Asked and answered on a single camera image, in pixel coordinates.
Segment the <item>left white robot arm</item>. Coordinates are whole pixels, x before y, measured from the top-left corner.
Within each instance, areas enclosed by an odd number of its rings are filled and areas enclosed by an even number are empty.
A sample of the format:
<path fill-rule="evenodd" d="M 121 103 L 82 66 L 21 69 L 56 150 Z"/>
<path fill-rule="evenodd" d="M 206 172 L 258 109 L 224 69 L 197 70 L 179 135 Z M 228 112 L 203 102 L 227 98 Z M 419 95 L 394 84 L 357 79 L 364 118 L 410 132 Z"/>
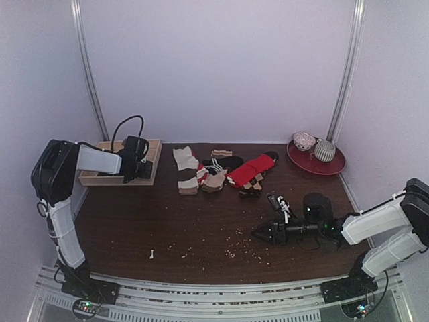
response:
<path fill-rule="evenodd" d="M 38 213 L 46 219 L 60 270 L 64 274 L 63 292 L 89 298 L 113 289 L 101 286 L 90 277 L 90 268 L 80 246 L 71 209 L 71 196 L 78 171 L 102 172 L 120 176 L 128 184 L 137 178 L 149 178 L 152 165 L 147 161 L 149 142 L 128 136 L 117 152 L 87 142 L 52 139 L 48 142 L 31 173 Z"/>

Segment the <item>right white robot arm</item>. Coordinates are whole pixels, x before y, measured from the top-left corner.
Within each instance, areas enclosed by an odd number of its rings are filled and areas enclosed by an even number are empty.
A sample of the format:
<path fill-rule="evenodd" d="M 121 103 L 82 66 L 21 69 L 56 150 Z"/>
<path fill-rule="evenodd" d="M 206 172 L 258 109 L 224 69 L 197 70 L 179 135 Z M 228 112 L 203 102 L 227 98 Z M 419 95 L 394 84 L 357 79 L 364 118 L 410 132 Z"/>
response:
<path fill-rule="evenodd" d="M 304 196 L 303 219 L 294 214 L 282 196 L 269 194 L 267 199 L 280 217 L 260 225 L 251 234 L 273 246 L 312 236 L 339 248 L 395 231 L 379 246 L 360 254 L 347 277 L 320 285 L 326 303 L 375 292 L 378 289 L 375 279 L 382 272 L 417 252 L 428 250 L 428 185 L 417 178 L 407 181 L 405 188 L 390 199 L 341 218 L 334 217 L 331 200 L 321 193 Z"/>

